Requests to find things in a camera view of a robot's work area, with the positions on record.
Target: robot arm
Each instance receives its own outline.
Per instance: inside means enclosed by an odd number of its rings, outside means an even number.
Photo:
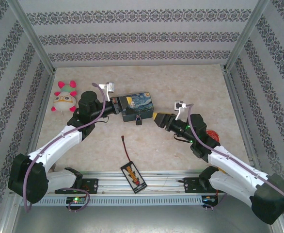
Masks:
[[[110,83],[105,85],[107,93],[111,92]],[[128,107],[126,97],[111,98],[105,102],[105,110],[102,117],[109,114],[118,114]],[[23,183],[28,170],[33,160],[36,162],[30,170],[26,196],[30,203],[37,203],[43,198],[46,192],[51,192],[65,187],[80,188],[82,175],[72,168],[65,168],[60,172],[48,173],[52,165],[64,155],[70,148],[84,140],[95,128],[95,125],[85,126],[91,121],[99,117],[103,109],[103,103],[97,99],[97,95],[93,91],[86,91],[81,95],[79,107],[73,113],[73,117],[68,121],[67,126],[52,140],[40,149],[30,153],[28,156],[19,154],[15,157],[12,163],[8,187],[17,194],[23,196]]]
[[[228,152],[206,133],[206,124],[201,115],[192,114],[190,119],[198,138],[210,148],[227,155],[227,157],[209,150],[198,142],[190,129],[188,120],[183,122],[176,119],[174,114],[153,114],[153,120],[159,127],[173,131],[178,137],[186,139],[191,143],[190,149],[198,158],[215,166],[206,168],[208,171],[203,171],[199,176],[199,182],[203,187],[211,186],[241,200],[250,206],[262,221],[273,224],[284,212],[284,196],[257,177],[265,179],[284,192],[283,179],[277,174],[270,176],[259,171]]]

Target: wallpaper wall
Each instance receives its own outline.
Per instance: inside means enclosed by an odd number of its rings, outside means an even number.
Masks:
[[[284,179],[284,1],[268,4],[230,72],[262,170]]]
[[[12,160],[28,151],[48,79],[12,10],[0,0],[0,212]]]
[[[20,0],[55,67],[225,64],[257,0]]]

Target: marble floor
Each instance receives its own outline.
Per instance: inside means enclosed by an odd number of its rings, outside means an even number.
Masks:
[[[174,101],[193,103],[192,113],[204,118],[208,129],[215,130],[221,144],[248,163],[237,120],[219,65],[131,66],[58,68],[41,129],[38,148],[57,135],[71,118],[71,112],[52,112],[58,81],[77,82],[77,101],[95,83],[115,82],[111,96],[149,92],[155,112],[174,113]],[[182,115],[186,121],[187,112]],[[120,171],[128,162],[121,136],[131,160],[140,171],[204,169],[208,166],[192,154],[189,144],[174,140],[173,132],[144,119],[141,126],[123,122],[121,115],[110,115],[108,123],[97,123],[93,132],[70,149],[56,163],[55,171],[69,166],[79,171]]]

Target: red cable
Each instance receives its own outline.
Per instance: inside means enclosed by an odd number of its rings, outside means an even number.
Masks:
[[[130,158],[129,158],[129,155],[128,155],[128,153],[127,153],[127,150],[126,150],[124,136],[122,136],[122,141],[123,141],[123,145],[124,145],[124,149],[125,149],[125,152],[126,152],[127,158],[128,158],[128,160],[129,160],[129,162],[131,162],[131,160],[130,160]]]

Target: stuffed toy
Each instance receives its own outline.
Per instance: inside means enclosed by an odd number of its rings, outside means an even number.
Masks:
[[[71,111],[76,110],[76,100],[74,96],[77,95],[76,92],[76,82],[71,81],[70,84],[65,84],[64,82],[58,82],[58,87],[60,92],[55,92],[54,106],[51,108],[52,111]]]

